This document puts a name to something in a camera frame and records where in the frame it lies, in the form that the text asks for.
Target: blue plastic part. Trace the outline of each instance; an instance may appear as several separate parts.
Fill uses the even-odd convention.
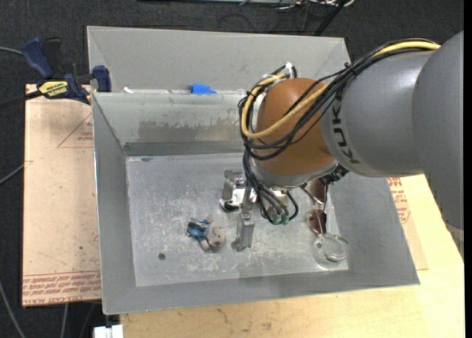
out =
[[[99,92],[111,92],[111,80],[108,70],[103,66],[95,66],[91,71],[98,83]]]
[[[198,83],[194,83],[192,85],[192,94],[216,94],[215,90],[211,90],[209,86],[206,85],[199,85]]]
[[[42,39],[37,36],[28,41],[21,51],[23,52],[23,56],[29,66],[40,72],[43,79],[47,79],[53,76],[54,71],[51,69],[46,56],[44,56],[43,51],[41,50],[41,43]]]
[[[67,80],[67,83],[70,85],[70,91],[69,93],[67,93],[65,98],[78,100],[79,102],[89,104],[89,101],[87,100],[89,92],[85,90],[82,86],[77,84],[77,81],[75,80],[74,76],[70,73],[67,73],[64,76],[64,79]]]
[[[198,241],[201,241],[204,238],[206,238],[208,236],[210,223],[207,220],[202,220],[202,221],[193,220],[192,222],[194,224],[199,225],[200,227],[203,227],[205,229],[205,231],[203,232],[203,231],[199,230],[198,228],[187,227],[187,233],[189,235],[191,235],[192,237],[197,238]]]

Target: yellow cable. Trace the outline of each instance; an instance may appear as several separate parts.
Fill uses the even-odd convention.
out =
[[[382,55],[387,52],[391,52],[397,49],[428,49],[428,50],[435,50],[440,47],[439,44],[433,44],[433,43],[428,43],[425,41],[405,41],[403,43],[398,43],[398,44],[392,44],[390,46],[386,46],[385,48],[377,51],[375,54],[370,56],[370,58],[374,58],[376,56]],[[244,104],[243,110],[241,112],[241,131],[243,132],[244,136],[248,137],[249,139],[260,139],[262,137],[267,137],[269,134],[272,134],[275,132],[280,126],[284,125],[289,121],[293,116],[298,114],[302,109],[304,109],[308,104],[314,102],[319,95],[321,95],[325,89],[331,84],[328,83],[321,87],[317,92],[314,92],[310,97],[302,101],[296,108],[294,108],[292,111],[290,111],[288,114],[286,114],[284,117],[281,117],[276,121],[274,124],[272,124],[269,128],[265,129],[264,131],[260,132],[250,132],[246,126],[246,118],[248,116],[249,112],[249,106],[252,104],[252,101],[254,100],[254,95],[260,90],[262,86],[268,85],[272,82],[274,82],[276,79],[282,78],[282,76],[286,76],[285,74],[278,74],[277,76],[270,77],[262,82],[260,82],[256,87],[254,87],[251,91],[251,93],[248,96],[248,99],[246,103]]]

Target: blue clamp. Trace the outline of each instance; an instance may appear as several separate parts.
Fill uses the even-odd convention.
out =
[[[111,80],[108,69],[103,65],[99,65],[95,66],[91,73],[95,80],[97,80],[99,92],[111,92]]]
[[[198,83],[194,83],[192,85],[192,89],[190,92],[192,94],[216,94],[216,91],[211,90],[209,86],[199,85]]]
[[[47,51],[50,60],[58,69],[51,67],[51,61],[44,55],[44,50]],[[42,81],[36,85],[38,95],[43,95],[48,99],[72,99],[86,104],[90,103],[90,93],[84,89],[77,80],[92,78],[97,80],[99,92],[110,92],[111,81],[108,70],[104,66],[95,66],[90,75],[79,77],[75,79],[71,73],[62,75],[59,69],[62,69],[63,64],[58,60],[60,54],[60,40],[50,39],[43,44],[40,37],[35,37],[28,41],[21,49],[27,63],[40,72]]]

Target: gray robot arm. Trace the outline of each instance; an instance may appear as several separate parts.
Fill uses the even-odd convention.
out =
[[[429,52],[366,69],[323,116],[324,141],[346,169],[365,176],[424,173],[461,253],[464,32]]]

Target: transparent cup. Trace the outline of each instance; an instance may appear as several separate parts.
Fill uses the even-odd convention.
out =
[[[349,254],[346,238],[331,233],[317,235],[313,244],[316,262],[326,269],[337,267]]]

